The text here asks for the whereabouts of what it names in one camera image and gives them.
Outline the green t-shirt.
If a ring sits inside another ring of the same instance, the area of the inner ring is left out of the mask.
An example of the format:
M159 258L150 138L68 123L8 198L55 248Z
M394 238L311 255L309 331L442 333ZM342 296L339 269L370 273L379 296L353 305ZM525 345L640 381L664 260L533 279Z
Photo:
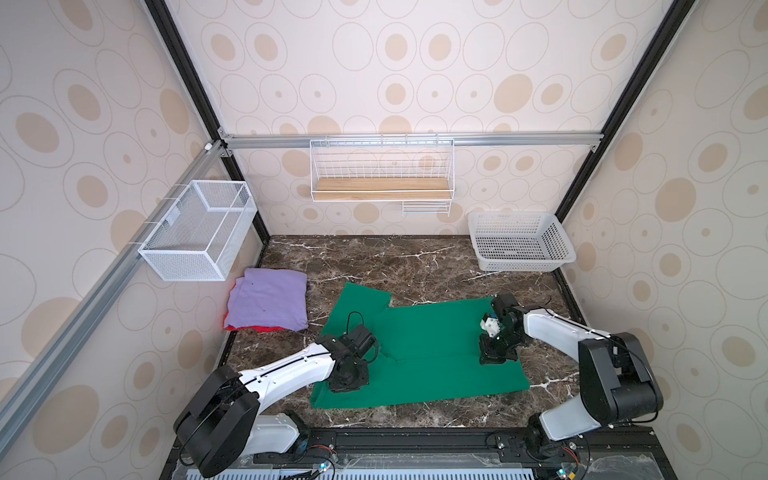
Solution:
M492 311L489 297L392 308L391 294L347 283L321 331L339 336L363 323L379 344L369 384L333 393L316 383L316 409L375 408L525 391L530 383L518 362L482 365L480 321Z

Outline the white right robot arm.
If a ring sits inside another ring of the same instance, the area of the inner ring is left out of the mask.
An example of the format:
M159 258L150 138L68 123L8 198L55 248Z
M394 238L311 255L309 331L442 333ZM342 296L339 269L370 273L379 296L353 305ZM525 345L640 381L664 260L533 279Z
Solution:
M529 419L528 449L662 409L661 388L635 335L594 330L544 307L525 307L511 294L493 297L491 308L480 322L482 364L516 361L518 348L530 340L544 342L578 363L579 394Z

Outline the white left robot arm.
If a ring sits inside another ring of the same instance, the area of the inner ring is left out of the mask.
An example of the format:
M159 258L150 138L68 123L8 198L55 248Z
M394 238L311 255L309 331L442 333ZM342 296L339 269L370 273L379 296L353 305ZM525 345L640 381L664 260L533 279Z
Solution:
M297 420L287 414L264 420L259 416L316 383L326 384L333 393L367 386L370 351L379 351L378 340L358 325L339 337L323 335L303 350L256 369L215 369L174 423L180 459L202 477L212 478L244 455L296 450L301 437Z

